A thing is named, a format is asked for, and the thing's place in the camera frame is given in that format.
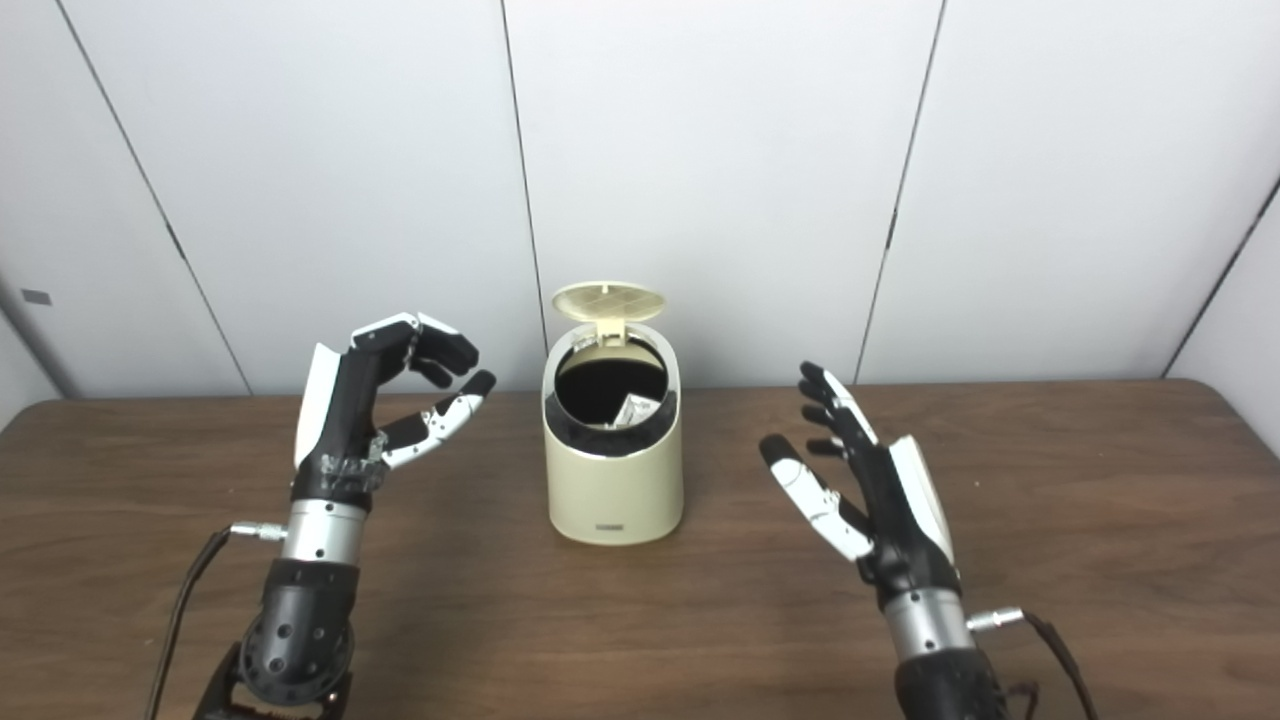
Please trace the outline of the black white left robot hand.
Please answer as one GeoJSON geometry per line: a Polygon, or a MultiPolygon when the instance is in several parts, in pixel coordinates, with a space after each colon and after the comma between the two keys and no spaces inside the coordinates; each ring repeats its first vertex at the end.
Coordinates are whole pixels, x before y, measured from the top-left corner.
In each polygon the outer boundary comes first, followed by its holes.
{"type": "Polygon", "coordinates": [[[308,369],[294,434],[291,501],[320,500],[370,510],[387,474],[440,448],[495,387],[477,369],[477,348],[457,329],[421,313],[398,313],[353,331],[337,352],[319,343],[308,369]],[[452,395],[379,427],[379,391],[404,372],[452,395]]]}

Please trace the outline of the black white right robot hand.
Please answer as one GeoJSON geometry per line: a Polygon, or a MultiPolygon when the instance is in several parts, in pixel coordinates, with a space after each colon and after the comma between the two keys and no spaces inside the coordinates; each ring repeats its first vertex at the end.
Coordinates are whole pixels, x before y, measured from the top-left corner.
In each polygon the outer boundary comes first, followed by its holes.
{"type": "Polygon", "coordinates": [[[842,460],[863,505],[827,483],[781,434],[759,443],[771,475],[815,533],[858,565],[879,606],[924,591],[963,596],[948,521],[919,443],[911,436],[883,442],[850,389],[823,366],[804,361],[800,373],[797,388],[809,401],[803,416],[828,432],[806,450],[842,460]]]}

